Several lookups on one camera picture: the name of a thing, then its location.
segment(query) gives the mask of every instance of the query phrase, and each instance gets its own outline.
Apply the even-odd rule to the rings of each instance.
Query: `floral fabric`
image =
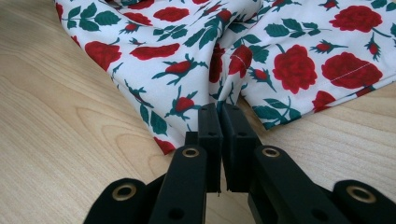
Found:
[[[396,79],[396,3],[385,0],[55,0],[166,154],[201,105],[245,97],[265,128]]]

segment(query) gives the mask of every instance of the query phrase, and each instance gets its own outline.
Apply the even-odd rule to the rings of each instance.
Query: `black plastic part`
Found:
[[[186,132],[184,146],[186,145],[198,145],[198,132]]]
[[[278,217],[265,192],[262,190],[260,181],[254,178],[247,197],[251,215],[256,224],[275,224]]]
[[[337,182],[332,199],[354,223],[396,223],[396,204],[367,184],[356,180]]]
[[[206,191],[220,193],[221,147],[223,135],[215,104],[198,111],[198,146],[207,153]]]
[[[255,174],[276,210],[277,223],[349,223],[285,151],[262,146],[254,158]]]
[[[146,185],[139,180],[124,178],[111,183],[93,204],[85,224],[101,223],[144,223],[141,215],[145,200]]]
[[[236,105],[223,105],[220,123],[224,135],[222,158],[227,189],[248,192],[253,151],[261,144],[260,139]]]
[[[204,223],[206,152],[198,146],[176,150],[149,223]]]

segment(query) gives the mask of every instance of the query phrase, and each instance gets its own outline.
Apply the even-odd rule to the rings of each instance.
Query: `wood grain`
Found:
[[[358,179],[396,201],[396,84],[271,131],[239,104],[316,183]],[[148,183],[172,159],[48,0],[0,0],[0,151],[0,223],[81,223],[110,182]],[[208,195],[206,223],[253,223],[247,195]]]

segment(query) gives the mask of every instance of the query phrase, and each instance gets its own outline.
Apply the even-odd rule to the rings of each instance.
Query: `light wood surface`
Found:
[[[396,84],[271,131],[240,105],[317,184],[357,179],[396,201]],[[81,223],[109,183],[148,183],[172,159],[50,0],[0,0],[0,152],[0,223]],[[208,195],[206,223],[253,223],[247,195]]]

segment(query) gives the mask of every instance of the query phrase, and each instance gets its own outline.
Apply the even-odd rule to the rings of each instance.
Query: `black clip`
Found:
[[[220,192],[221,157],[227,190],[248,193],[256,223],[396,223],[396,204],[378,190],[345,180],[330,192],[284,150],[262,146],[237,106],[198,113],[198,132],[186,133],[166,175],[113,182],[85,223],[204,223],[206,193]]]

